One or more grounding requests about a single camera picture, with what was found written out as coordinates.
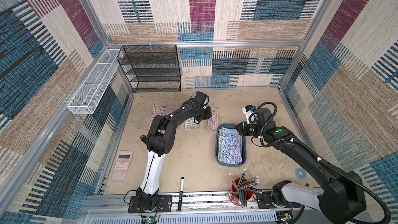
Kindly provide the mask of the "black marker pen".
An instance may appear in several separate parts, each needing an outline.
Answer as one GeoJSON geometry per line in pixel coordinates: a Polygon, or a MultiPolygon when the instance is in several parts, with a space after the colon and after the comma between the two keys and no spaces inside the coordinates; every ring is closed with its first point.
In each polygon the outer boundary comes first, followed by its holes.
{"type": "Polygon", "coordinates": [[[183,189],[184,189],[184,177],[182,177],[180,180],[180,191],[179,191],[179,198],[178,198],[178,205],[177,205],[178,212],[180,212],[182,209],[183,189]]]}

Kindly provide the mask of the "red pencil cup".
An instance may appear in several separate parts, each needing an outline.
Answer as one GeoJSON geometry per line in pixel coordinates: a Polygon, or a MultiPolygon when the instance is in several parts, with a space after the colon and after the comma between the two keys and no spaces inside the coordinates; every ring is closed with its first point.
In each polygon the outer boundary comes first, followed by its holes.
{"type": "Polygon", "coordinates": [[[246,201],[249,202],[253,196],[254,192],[251,191],[253,188],[254,184],[257,183],[256,178],[251,178],[251,179],[240,179],[236,178],[234,179],[234,182],[231,184],[230,190],[229,190],[229,197],[232,203],[235,205],[240,205],[241,200],[244,199],[243,193],[245,193],[246,196],[246,201]]]}

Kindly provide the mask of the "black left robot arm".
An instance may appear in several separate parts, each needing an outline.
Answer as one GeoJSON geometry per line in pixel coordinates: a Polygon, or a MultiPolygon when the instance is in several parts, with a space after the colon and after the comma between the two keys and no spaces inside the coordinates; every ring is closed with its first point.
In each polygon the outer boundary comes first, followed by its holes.
{"type": "Polygon", "coordinates": [[[141,211],[152,211],[158,206],[160,175],[165,158],[174,146],[177,128],[190,118],[194,119],[194,123],[208,120],[211,117],[208,102],[207,94],[200,91],[194,93],[174,112],[155,116],[148,134],[141,136],[148,150],[144,178],[136,190],[138,208],[141,211]]]}

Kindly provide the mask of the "pink calculator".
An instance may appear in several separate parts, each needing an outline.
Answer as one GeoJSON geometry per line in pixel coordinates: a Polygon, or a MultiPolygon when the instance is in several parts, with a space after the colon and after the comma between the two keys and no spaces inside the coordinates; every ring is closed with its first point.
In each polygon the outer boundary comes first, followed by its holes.
{"type": "Polygon", "coordinates": [[[126,178],[132,157],[133,151],[119,151],[116,156],[116,161],[112,171],[111,180],[123,181],[126,178]]]}

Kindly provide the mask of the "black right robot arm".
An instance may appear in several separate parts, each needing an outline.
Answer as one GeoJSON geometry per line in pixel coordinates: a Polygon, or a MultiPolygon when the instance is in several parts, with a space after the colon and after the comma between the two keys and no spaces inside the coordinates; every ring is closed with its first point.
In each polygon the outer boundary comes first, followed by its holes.
{"type": "Polygon", "coordinates": [[[299,203],[322,212],[334,224],[351,222],[366,210],[367,188],[358,174],[347,173],[327,162],[292,131],[278,127],[273,119],[275,111],[247,105],[243,113],[246,121],[235,126],[241,136],[258,138],[261,147],[281,151],[309,173],[321,188],[305,188],[283,180],[273,186],[271,196],[275,206],[299,203]]]}

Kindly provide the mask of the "pink bonbon sticker sheet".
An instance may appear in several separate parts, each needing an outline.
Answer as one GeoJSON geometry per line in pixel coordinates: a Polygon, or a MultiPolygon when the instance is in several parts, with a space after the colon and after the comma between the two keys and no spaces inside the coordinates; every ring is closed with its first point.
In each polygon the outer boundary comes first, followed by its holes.
{"type": "Polygon", "coordinates": [[[218,128],[218,109],[211,108],[211,117],[208,119],[207,130],[213,133],[216,133],[218,128]]]}

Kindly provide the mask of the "teal plastic storage box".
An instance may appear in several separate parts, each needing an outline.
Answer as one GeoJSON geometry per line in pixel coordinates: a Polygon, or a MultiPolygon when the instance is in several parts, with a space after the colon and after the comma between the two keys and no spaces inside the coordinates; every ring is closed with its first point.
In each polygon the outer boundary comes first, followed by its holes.
{"type": "Polygon", "coordinates": [[[246,138],[234,124],[221,124],[216,131],[217,162],[225,167],[241,167],[247,161],[246,138]]]}

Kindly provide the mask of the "blue tape roll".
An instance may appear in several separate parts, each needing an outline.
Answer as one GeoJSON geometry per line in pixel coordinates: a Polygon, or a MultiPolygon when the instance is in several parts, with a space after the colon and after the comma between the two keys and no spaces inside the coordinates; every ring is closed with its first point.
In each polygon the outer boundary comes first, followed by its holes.
{"type": "Polygon", "coordinates": [[[305,179],[307,177],[307,173],[304,169],[302,168],[296,168],[295,169],[295,175],[299,179],[305,179]]]}

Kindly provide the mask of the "pink cat sticker sheet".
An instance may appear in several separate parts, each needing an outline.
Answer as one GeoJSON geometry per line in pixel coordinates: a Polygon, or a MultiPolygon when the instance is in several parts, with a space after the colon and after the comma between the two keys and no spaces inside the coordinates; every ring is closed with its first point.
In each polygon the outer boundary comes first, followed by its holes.
{"type": "Polygon", "coordinates": [[[166,105],[153,105],[150,124],[152,124],[155,116],[165,116],[165,112],[166,105]]]}

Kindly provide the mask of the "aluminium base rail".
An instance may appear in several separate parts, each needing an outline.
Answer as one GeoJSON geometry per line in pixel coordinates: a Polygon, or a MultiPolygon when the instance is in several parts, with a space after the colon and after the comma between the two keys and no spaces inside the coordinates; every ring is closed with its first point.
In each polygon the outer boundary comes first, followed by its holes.
{"type": "Polygon", "coordinates": [[[168,193],[168,198],[150,212],[131,212],[130,202],[135,193],[128,195],[88,196],[80,213],[80,224],[140,224],[143,219],[155,224],[327,224],[321,212],[306,207],[300,214],[300,204],[274,207],[270,201],[261,203],[251,199],[246,207],[231,202],[227,191],[185,192],[181,210],[177,209],[179,194],[168,193]]]}

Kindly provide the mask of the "purple sticker sheet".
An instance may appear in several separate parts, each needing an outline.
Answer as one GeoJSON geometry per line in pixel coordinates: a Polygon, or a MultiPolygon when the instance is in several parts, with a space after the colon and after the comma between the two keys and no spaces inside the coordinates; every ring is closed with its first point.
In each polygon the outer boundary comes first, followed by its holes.
{"type": "Polygon", "coordinates": [[[177,111],[180,107],[181,105],[172,105],[169,110],[169,114],[172,114],[173,112],[177,111]]]}

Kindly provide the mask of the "green dinosaur sticker sheet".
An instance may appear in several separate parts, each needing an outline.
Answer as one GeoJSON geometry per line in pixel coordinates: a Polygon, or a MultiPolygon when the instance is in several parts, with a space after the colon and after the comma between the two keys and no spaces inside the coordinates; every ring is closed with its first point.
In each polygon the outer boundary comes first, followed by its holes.
{"type": "Polygon", "coordinates": [[[185,130],[199,130],[200,124],[195,123],[194,118],[190,118],[184,122],[185,130]]]}

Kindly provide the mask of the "blue penguin sticker sheet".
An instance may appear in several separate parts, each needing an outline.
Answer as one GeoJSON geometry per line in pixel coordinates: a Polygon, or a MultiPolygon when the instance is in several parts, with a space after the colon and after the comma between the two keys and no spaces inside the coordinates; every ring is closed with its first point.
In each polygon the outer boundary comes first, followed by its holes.
{"type": "Polygon", "coordinates": [[[239,135],[235,129],[221,128],[219,130],[218,160],[226,164],[239,164],[239,135]]]}

